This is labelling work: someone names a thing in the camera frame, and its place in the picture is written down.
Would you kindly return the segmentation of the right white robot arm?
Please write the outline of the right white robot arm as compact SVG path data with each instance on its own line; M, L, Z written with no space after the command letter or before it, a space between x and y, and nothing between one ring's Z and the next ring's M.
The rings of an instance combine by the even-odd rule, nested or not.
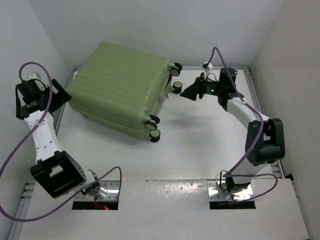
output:
M251 179L268 164L285 156L284 125L279 118L270 118L250 104L236 88L238 72L223 67L218 80L211 80L203 72L180 96L192 101L205 95L216 96L218 104L234 116L247 130L243 157L224 174L225 186L229 193L245 189Z

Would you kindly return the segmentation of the green suitcase blue lining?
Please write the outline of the green suitcase blue lining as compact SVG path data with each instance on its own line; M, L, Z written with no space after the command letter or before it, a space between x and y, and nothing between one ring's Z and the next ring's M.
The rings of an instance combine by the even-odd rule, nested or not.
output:
M84 118L137 139L157 143L158 113L183 67L168 58L101 42L68 84L69 106Z

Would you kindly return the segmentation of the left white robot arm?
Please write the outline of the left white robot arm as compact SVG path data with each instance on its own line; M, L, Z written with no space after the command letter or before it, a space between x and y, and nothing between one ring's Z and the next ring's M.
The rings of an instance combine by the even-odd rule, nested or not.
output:
M33 178L53 198L58 198L71 190L82 187L83 195L93 196L100 183L92 170L83 170L80 164L63 150L58 142L54 128L53 113L71 100L72 96L55 80L52 85L57 92L50 93L46 85L38 86L41 81L37 73L31 73L17 84L15 94L22 95L16 99L16 117L27 123L33 130L35 145L35 165L30 167Z

